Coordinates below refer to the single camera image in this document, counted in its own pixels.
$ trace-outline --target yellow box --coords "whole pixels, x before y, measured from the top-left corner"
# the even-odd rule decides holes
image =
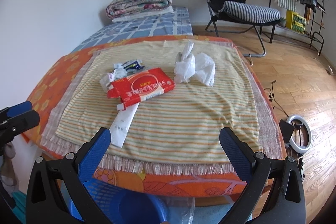
[[[286,27],[293,31],[304,34],[306,27],[306,19],[300,16],[297,12],[287,10]]]

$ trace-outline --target metal rack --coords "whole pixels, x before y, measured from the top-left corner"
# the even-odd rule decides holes
[[[276,26],[276,27],[280,27],[280,28],[282,28],[282,29],[285,29],[285,30],[289,30],[289,31],[291,31],[291,32],[294,32],[295,34],[301,35],[301,36],[303,36],[303,37],[307,37],[307,38],[310,39],[310,43],[307,43],[307,42],[302,41],[302,40],[300,40],[300,39],[296,39],[296,38],[292,38],[292,37],[286,37],[286,35],[281,35],[281,34],[276,34],[276,35],[277,35],[277,36],[280,36],[280,37],[290,38],[290,39],[292,39],[292,40],[296,40],[296,41],[299,41],[299,42],[304,43],[304,44],[308,44],[309,47],[313,47],[315,50],[317,50],[317,52],[319,53],[318,55],[321,55],[322,48],[323,48],[323,45],[324,45],[324,38],[323,38],[323,36],[321,35],[321,30],[324,29],[324,26],[323,26],[323,14],[325,14],[325,12],[324,12],[324,11],[321,11],[321,13],[322,13],[322,14],[321,14],[321,21],[320,21],[320,23],[318,23],[317,21],[315,21],[315,12],[313,12],[313,17],[312,17],[312,19],[310,18],[310,20],[311,20],[310,32],[305,31],[304,34],[301,34],[301,33],[299,33],[299,32],[295,32],[295,31],[293,31],[293,30],[291,30],[291,29],[288,29],[288,28],[286,28],[286,27],[282,27],[282,26],[279,26],[279,25]],[[312,31],[312,30],[313,30],[313,25],[314,25],[314,24],[317,24],[317,25],[320,27],[320,29],[319,29],[318,32],[317,32],[317,31],[314,31],[314,32]],[[262,34],[262,33],[263,33],[264,35],[266,35],[268,38],[270,38],[270,37],[268,36],[268,33],[262,31],[262,29],[261,29],[261,30],[260,30],[260,34]],[[321,44],[320,49],[317,49],[317,48],[313,45],[313,41],[315,41],[315,42]]]

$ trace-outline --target striped cushion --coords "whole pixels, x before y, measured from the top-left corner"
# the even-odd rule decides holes
[[[268,23],[280,19],[280,12],[277,9],[235,1],[225,1],[219,12],[226,12],[235,18],[251,23]]]

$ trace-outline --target floral quilt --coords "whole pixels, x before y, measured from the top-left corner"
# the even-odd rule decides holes
[[[172,0],[113,0],[106,8],[106,15],[114,19],[144,10],[163,10],[171,4]]]

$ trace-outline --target white plastic bag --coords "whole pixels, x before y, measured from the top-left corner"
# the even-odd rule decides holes
[[[127,70],[124,68],[117,68],[113,71],[114,79],[118,80],[127,76]]]
[[[194,43],[189,41],[182,52],[179,52],[175,60],[174,82],[180,84],[188,83],[189,78],[195,74],[195,57],[191,54]]]
[[[213,86],[215,80],[215,62],[210,56],[201,52],[195,56],[195,78],[207,86]]]
[[[179,196],[156,196],[167,207],[169,224],[192,224],[195,211],[195,198]]]

